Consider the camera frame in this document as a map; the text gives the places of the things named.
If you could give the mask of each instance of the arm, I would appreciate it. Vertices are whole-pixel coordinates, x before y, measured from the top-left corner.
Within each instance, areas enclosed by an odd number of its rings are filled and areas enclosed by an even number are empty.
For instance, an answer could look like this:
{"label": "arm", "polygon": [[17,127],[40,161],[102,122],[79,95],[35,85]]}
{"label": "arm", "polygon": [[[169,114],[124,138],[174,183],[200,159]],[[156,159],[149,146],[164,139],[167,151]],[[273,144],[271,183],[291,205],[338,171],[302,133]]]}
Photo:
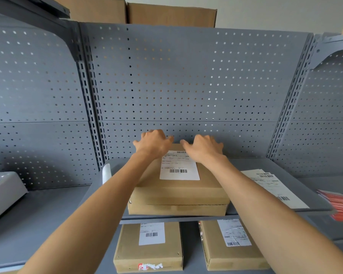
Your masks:
{"label": "arm", "polygon": [[188,155],[206,166],[224,188],[260,251],[277,274],[341,273],[343,253],[284,203],[236,169],[222,143],[197,135],[181,141]]}
{"label": "arm", "polygon": [[174,138],[161,130],[134,141],[136,153],[87,199],[27,261],[19,274],[92,274],[98,268],[141,175]]}

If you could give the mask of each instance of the right hand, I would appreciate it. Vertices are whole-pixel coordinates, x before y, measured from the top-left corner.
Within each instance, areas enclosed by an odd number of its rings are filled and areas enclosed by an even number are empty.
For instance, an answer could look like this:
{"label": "right hand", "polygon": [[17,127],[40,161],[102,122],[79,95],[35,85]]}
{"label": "right hand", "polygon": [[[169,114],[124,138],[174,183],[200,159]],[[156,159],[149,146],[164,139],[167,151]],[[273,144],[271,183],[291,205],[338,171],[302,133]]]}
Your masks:
{"label": "right hand", "polygon": [[223,143],[217,143],[213,136],[197,134],[194,138],[193,145],[185,140],[180,141],[187,154],[196,162],[206,166],[206,162],[221,157]]}

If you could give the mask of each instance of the white wall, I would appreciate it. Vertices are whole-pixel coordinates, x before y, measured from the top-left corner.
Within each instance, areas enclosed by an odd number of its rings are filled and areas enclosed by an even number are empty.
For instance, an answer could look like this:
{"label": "white wall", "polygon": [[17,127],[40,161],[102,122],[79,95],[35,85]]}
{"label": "white wall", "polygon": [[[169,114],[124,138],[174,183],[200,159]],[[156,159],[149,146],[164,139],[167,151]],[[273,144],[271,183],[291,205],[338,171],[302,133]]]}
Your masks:
{"label": "white wall", "polygon": [[343,0],[126,0],[217,9],[217,28],[341,32]]}

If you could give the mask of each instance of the left hand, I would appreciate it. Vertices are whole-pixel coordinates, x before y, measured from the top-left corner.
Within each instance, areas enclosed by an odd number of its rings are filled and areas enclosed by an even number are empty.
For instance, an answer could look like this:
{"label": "left hand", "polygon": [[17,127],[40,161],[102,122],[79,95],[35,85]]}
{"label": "left hand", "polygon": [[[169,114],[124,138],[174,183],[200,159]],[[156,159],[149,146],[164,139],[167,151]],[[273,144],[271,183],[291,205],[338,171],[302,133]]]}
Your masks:
{"label": "left hand", "polygon": [[136,153],[144,152],[152,160],[164,156],[170,149],[174,137],[172,135],[166,138],[163,130],[150,130],[141,134],[141,140],[135,140],[133,145],[136,147]]}

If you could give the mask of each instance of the paper sheet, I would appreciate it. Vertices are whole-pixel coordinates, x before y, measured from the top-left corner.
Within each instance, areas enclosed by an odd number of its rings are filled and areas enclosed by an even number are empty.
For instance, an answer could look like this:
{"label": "paper sheet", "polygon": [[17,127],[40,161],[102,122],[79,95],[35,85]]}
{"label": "paper sheet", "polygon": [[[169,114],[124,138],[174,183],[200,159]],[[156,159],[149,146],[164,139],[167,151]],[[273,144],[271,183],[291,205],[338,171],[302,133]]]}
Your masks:
{"label": "paper sheet", "polygon": [[196,162],[185,151],[169,151],[162,158],[160,180],[199,180]]}
{"label": "paper sheet", "polygon": [[227,247],[252,244],[239,219],[220,219],[217,222]]}
{"label": "paper sheet", "polygon": [[164,222],[141,224],[139,245],[165,243]]}
{"label": "paper sheet", "polygon": [[242,173],[272,193],[288,207],[292,209],[309,209],[309,206],[293,194],[293,192],[290,191],[274,174],[262,171],[261,169],[242,171]]}

